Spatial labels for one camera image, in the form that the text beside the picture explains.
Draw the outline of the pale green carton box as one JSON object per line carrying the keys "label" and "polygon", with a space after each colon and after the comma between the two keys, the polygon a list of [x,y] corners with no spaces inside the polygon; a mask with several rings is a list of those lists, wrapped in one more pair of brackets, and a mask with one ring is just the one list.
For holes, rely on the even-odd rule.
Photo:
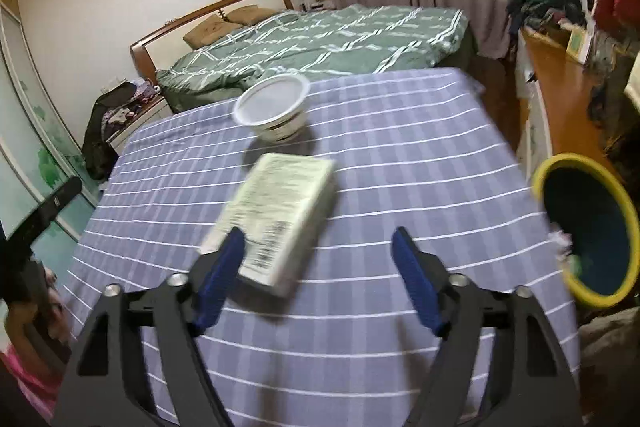
{"label": "pale green carton box", "polygon": [[264,154],[221,210],[200,251],[216,251],[224,236],[239,228],[245,236],[240,279],[284,298],[296,284],[335,192],[333,160]]}

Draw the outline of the white plastic cup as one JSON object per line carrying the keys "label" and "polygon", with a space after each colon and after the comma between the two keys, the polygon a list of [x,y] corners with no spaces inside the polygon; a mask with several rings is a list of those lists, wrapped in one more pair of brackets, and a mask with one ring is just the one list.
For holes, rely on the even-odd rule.
{"label": "white plastic cup", "polygon": [[307,124],[310,86],[311,82],[298,74],[280,74],[260,80],[235,101],[233,120],[250,129],[262,141],[288,141]]}

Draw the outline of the yellow rimmed trash bin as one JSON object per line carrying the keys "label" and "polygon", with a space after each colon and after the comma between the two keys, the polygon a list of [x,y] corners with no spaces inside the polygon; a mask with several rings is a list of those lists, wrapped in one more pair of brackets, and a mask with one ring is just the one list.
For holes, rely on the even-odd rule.
{"label": "yellow rimmed trash bin", "polygon": [[561,265],[574,298],[593,310],[620,305],[639,280],[639,216],[620,181],[591,158],[563,153],[536,169],[532,190],[552,230],[570,241]]}

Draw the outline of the painted sliding wardrobe door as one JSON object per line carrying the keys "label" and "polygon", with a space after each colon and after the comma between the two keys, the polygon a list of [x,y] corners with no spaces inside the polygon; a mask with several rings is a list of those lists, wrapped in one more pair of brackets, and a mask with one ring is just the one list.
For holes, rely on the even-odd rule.
{"label": "painted sliding wardrobe door", "polygon": [[84,158],[47,94],[22,23],[1,8],[1,218],[8,230],[72,176],[82,189],[34,245],[36,255],[64,271],[100,199]]}

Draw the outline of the blue checked tablecloth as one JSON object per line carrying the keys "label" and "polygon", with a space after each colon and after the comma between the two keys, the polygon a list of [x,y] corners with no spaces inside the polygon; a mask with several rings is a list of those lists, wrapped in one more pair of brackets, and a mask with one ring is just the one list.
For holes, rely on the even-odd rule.
{"label": "blue checked tablecloth", "polygon": [[[390,257],[407,229],[451,270],[497,291],[532,288],[572,369],[575,308],[546,219],[468,77],[425,69],[315,82],[288,154],[334,161],[335,205],[290,298],[238,285],[198,340],[239,426],[399,426],[438,341]],[[192,265],[265,151],[231,102],[138,130],[65,275],[79,333],[107,284],[153,287]]]}

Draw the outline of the pile of dark clothes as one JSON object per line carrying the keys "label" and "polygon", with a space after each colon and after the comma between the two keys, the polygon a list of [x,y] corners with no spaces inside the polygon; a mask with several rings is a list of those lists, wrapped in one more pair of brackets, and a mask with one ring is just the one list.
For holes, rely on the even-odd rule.
{"label": "pile of dark clothes", "polygon": [[91,179],[102,182],[111,176],[118,154],[108,140],[124,130],[157,95],[150,80],[137,78],[125,80],[96,99],[81,147]]}

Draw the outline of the white bedside nightstand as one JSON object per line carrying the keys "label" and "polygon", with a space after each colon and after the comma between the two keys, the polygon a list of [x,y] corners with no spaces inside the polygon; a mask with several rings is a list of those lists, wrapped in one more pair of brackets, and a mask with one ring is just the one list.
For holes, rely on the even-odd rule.
{"label": "white bedside nightstand", "polygon": [[153,124],[153,122],[157,122],[171,116],[172,112],[168,103],[161,95],[159,95],[157,98],[154,98],[154,100],[146,106],[140,114],[134,117],[132,121],[128,122],[122,130],[119,130],[119,132],[112,135],[111,138],[107,140],[107,143],[111,145],[111,148],[117,155],[122,155],[122,151],[134,132],[148,124]]}

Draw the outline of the wooden side desk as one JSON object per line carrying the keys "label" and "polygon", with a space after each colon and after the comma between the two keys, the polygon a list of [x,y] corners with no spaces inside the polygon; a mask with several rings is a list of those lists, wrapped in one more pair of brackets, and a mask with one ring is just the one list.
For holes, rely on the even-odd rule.
{"label": "wooden side desk", "polygon": [[518,33],[515,86],[524,124],[516,157],[527,180],[545,160],[564,153],[589,157],[620,177],[603,153],[600,129],[588,117],[596,83],[596,75],[564,49],[527,28]]}

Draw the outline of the left brown pillow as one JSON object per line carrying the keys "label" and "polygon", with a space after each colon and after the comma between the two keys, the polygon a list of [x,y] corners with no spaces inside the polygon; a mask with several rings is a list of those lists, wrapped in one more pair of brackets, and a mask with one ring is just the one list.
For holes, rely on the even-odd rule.
{"label": "left brown pillow", "polygon": [[241,25],[229,23],[217,15],[212,15],[203,20],[183,36],[183,41],[192,50],[197,50],[203,46],[210,46],[222,37],[229,35],[232,31],[242,28]]}

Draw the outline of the brown pillow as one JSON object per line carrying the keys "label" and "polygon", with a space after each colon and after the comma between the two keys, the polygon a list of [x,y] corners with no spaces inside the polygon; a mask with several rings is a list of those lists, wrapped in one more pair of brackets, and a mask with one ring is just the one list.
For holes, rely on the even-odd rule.
{"label": "brown pillow", "polygon": [[212,15],[203,20],[183,36],[183,41],[192,50],[197,50],[203,46],[210,46],[222,37],[229,35],[232,31],[242,28],[241,25],[229,23],[217,15]]}
{"label": "brown pillow", "polygon": [[261,8],[258,5],[245,5],[229,12],[226,20],[232,24],[253,26],[277,14],[279,14],[278,10]]}

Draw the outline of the right brown pillow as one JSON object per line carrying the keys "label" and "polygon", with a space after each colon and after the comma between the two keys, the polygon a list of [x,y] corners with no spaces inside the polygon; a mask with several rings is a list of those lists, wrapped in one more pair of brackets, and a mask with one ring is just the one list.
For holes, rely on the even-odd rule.
{"label": "right brown pillow", "polygon": [[279,14],[278,10],[261,8],[258,5],[245,5],[229,12],[226,20],[232,24],[253,26],[277,14]]}

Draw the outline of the clothes pile by curtain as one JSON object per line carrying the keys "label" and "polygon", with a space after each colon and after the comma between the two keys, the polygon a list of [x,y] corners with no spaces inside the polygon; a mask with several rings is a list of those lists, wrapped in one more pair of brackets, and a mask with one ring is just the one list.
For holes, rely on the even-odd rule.
{"label": "clothes pile by curtain", "polygon": [[585,11],[580,0],[510,0],[506,6],[509,34],[516,35],[531,18],[544,20],[549,11],[562,12],[572,24],[587,25]]}

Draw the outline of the green patterned duvet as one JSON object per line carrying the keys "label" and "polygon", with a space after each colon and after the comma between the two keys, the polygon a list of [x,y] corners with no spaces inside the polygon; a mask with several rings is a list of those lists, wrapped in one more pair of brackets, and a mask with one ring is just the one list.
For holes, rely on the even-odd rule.
{"label": "green patterned duvet", "polygon": [[175,113],[236,98],[279,74],[310,81],[392,70],[466,69],[477,54],[457,9],[387,5],[283,11],[231,31],[160,69],[156,80]]}

